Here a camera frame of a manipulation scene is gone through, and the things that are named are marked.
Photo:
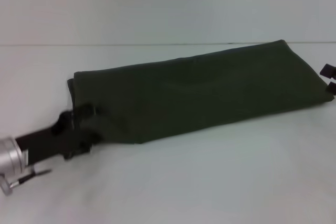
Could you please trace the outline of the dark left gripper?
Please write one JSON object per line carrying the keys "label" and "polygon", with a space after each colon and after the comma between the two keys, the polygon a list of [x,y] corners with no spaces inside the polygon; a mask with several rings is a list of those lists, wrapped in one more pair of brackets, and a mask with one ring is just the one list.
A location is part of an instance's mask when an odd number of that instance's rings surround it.
{"label": "dark left gripper", "polygon": [[[75,107],[76,120],[102,115],[103,110],[92,104]],[[75,127],[72,111],[61,113],[51,127],[15,138],[20,150],[28,152],[28,165],[57,155],[70,159],[77,154],[90,153],[92,147],[102,140],[103,137],[93,130]]]}

